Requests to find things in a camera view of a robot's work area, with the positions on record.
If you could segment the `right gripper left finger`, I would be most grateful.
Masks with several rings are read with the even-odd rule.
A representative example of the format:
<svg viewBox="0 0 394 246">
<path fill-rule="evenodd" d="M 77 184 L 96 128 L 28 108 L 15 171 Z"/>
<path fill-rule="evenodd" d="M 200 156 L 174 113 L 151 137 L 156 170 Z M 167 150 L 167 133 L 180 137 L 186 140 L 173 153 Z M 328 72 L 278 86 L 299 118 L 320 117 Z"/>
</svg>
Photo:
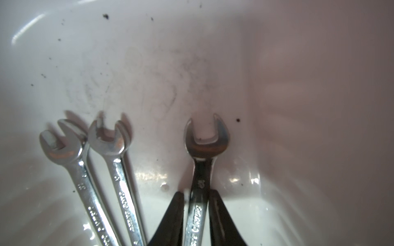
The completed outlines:
<svg viewBox="0 0 394 246">
<path fill-rule="evenodd" d="M 182 245 L 184 208 L 184 194 L 177 191 L 174 194 L 154 236 L 148 243 L 149 246 Z"/>
</svg>

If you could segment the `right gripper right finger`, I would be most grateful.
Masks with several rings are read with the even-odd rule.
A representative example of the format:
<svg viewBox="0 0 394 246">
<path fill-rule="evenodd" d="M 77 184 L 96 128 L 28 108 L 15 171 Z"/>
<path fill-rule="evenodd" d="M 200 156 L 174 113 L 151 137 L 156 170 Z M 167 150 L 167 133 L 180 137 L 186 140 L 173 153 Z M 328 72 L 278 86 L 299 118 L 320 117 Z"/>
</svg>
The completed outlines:
<svg viewBox="0 0 394 246">
<path fill-rule="evenodd" d="M 246 246 L 217 190 L 210 190 L 208 210 L 212 246 Z"/>
</svg>

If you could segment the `medium silver combination wrench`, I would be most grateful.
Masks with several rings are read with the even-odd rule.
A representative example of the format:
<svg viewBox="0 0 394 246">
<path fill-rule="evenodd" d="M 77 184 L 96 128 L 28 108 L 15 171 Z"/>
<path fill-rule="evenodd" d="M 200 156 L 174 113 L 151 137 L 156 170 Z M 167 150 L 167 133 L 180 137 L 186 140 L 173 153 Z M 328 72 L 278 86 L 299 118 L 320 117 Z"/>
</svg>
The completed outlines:
<svg viewBox="0 0 394 246">
<path fill-rule="evenodd" d="M 185 147 L 194 161 L 184 236 L 185 246 L 202 245 L 212 167 L 230 142 L 230 134 L 222 118 L 214 114 L 213 119 L 215 132 L 214 137 L 209 139 L 199 140 L 195 137 L 192 119 L 185 127 Z"/>
</svg>

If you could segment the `white plastic storage box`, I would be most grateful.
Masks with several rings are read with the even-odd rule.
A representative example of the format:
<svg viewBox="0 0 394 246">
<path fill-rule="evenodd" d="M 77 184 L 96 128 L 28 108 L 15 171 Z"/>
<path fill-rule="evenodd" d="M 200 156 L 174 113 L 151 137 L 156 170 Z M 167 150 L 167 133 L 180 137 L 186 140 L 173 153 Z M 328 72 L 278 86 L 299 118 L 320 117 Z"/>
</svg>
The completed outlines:
<svg viewBox="0 0 394 246">
<path fill-rule="evenodd" d="M 393 1 L 1 1 L 1 245 L 99 243 L 39 143 L 59 119 L 127 125 L 150 240 L 214 114 L 248 245 L 393 245 Z"/>
</svg>

